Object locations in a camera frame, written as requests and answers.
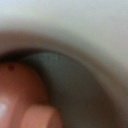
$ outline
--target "white ceramic cup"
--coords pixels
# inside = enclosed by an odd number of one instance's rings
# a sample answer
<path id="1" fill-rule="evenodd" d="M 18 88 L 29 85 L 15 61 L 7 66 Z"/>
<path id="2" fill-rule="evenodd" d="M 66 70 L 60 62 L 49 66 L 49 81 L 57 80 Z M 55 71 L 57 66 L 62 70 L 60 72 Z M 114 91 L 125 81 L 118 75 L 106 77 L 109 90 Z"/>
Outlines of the white ceramic cup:
<path id="1" fill-rule="evenodd" d="M 0 3 L 1 57 L 14 51 L 50 50 L 79 61 L 111 99 L 115 126 L 128 127 L 128 18 L 119 11 L 128 11 L 125 2 Z"/>

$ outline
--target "skin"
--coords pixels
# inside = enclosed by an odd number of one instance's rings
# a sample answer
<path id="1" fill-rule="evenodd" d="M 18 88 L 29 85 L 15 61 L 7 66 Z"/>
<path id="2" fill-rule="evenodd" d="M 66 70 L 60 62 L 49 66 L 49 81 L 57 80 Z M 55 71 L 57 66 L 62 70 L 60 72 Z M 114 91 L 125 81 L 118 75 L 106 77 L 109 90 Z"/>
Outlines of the skin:
<path id="1" fill-rule="evenodd" d="M 62 128 L 42 80 L 24 64 L 0 65 L 0 128 Z"/>

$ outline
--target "white ceramic surface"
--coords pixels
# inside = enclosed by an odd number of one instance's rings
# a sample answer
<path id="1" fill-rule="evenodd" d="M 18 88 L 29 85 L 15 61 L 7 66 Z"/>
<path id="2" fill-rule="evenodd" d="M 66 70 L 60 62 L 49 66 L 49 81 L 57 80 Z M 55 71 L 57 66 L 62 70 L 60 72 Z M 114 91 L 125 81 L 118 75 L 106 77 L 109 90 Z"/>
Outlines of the white ceramic surface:
<path id="1" fill-rule="evenodd" d="M 37 48 L 78 60 L 111 98 L 116 127 L 127 128 L 127 13 L 128 1 L 120 0 L 1 0 L 0 54 Z"/>

